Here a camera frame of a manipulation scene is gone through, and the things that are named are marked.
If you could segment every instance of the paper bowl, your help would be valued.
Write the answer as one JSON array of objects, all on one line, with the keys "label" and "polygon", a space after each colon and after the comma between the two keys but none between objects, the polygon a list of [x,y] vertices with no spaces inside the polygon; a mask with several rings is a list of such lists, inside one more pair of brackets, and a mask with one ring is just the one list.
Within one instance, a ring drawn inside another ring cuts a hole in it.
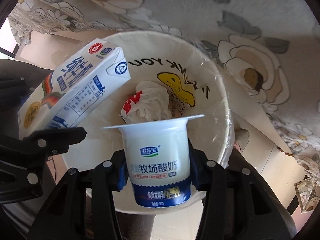
[{"label": "paper bowl", "polygon": [[[177,87],[166,83],[170,78],[180,81],[182,94],[178,97],[186,105],[183,116],[205,114],[188,123],[188,137],[195,149],[206,153],[208,159],[227,167],[233,145],[233,125],[223,80],[213,61],[192,44],[180,38],[153,31],[117,33],[104,38],[120,46],[128,62],[131,79],[103,103],[79,126],[84,127],[87,138],[70,146],[63,155],[67,168],[80,171],[95,168],[123,149],[120,131],[101,131],[101,127],[121,125],[120,111],[124,102],[133,94],[141,81],[152,81],[164,86],[170,93],[178,93]],[[205,197],[191,187],[191,197],[181,205],[168,208],[146,208],[134,199],[132,185],[128,181],[121,192],[114,192],[117,211],[134,214],[163,214],[190,206]]]}]

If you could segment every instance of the shoe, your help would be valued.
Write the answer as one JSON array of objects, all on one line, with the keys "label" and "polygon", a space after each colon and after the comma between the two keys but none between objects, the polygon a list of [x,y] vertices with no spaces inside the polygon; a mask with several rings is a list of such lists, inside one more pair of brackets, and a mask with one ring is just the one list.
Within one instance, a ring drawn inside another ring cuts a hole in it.
[{"label": "shoe", "polygon": [[239,129],[235,131],[235,143],[233,145],[240,153],[243,152],[247,146],[250,138],[250,133],[246,129]]}]

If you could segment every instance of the yellow duck graphic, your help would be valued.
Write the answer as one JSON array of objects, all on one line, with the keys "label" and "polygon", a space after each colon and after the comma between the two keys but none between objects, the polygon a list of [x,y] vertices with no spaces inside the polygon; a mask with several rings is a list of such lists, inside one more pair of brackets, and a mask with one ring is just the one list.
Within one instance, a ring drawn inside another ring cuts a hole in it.
[{"label": "yellow duck graphic", "polygon": [[181,80],[178,75],[170,72],[161,72],[157,75],[157,78],[162,83],[169,86],[181,101],[187,103],[191,107],[196,105],[193,94],[191,94],[189,91],[185,91],[182,88]]}]

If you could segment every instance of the yogurt cup lid rim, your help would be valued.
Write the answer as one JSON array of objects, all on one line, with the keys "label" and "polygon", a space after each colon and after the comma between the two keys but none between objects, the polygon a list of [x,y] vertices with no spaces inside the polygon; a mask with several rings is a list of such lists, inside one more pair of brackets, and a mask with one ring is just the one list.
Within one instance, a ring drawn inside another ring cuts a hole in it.
[{"label": "yogurt cup lid rim", "polygon": [[179,117],[179,118],[172,118],[172,119],[167,119],[167,120],[158,120],[158,121],[151,121],[151,122],[141,122],[141,123],[130,123],[130,124],[120,124],[120,125],[115,125],[115,126],[105,126],[105,127],[101,127],[100,129],[111,129],[111,128],[121,128],[121,127],[128,127],[128,126],[134,126],[134,125],[137,125],[137,124],[140,124],[140,125],[146,125],[146,124],[151,124],[151,123],[154,123],[154,122],[171,122],[171,121],[175,121],[175,120],[181,120],[181,119],[188,119],[188,120],[191,120],[191,119],[196,119],[196,118],[199,118],[199,117],[204,117],[204,114],[197,114],[197,115],[191,115],[191,116],[184,116],[184,117]]}]

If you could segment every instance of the white tissue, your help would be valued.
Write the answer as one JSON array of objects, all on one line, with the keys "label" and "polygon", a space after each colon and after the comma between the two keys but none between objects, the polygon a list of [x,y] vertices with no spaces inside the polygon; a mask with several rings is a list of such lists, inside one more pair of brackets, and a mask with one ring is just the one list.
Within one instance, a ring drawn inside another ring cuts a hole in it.
[{"label": "white tissue", "polygon": [[136,86],[136,94],[124,104],[121,118],[126,123],[171,119],[168,105],[169,95],[164,87],[151,81],[142,81]]}]

